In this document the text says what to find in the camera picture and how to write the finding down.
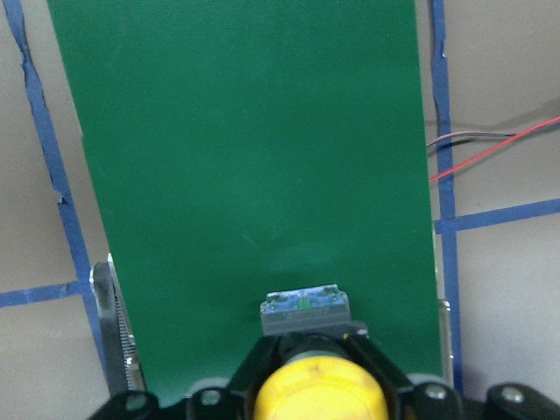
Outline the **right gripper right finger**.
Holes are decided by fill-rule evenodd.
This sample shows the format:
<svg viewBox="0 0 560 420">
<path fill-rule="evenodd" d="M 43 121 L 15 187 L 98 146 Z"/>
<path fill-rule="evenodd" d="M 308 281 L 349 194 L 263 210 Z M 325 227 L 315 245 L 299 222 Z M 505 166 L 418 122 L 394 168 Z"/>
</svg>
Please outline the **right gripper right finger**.
<svg viewBox="0 0 560 420">
<path fill-rule="evenodd" d="M 385 396 L 408 396 L 412 392 L 412 382 L 369 338 L 364 323 L 351 321 L 345 325 L 342 340 L 351 360 L 373 375 Z"/>
</svg>

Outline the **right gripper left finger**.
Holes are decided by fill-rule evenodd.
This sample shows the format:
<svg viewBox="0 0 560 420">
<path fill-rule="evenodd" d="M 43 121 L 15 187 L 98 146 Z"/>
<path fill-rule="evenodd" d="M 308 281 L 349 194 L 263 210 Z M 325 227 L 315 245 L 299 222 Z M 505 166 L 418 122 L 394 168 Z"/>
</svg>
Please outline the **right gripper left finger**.
<svg viewBox="0 0 560 420">
<path fill-rule="evenodd" d="M 282 365 L 279 336 L 261 337 L 232 376 L 227 389 L 231 394 L 257 394 L 264 382 Z"/>
</svg>

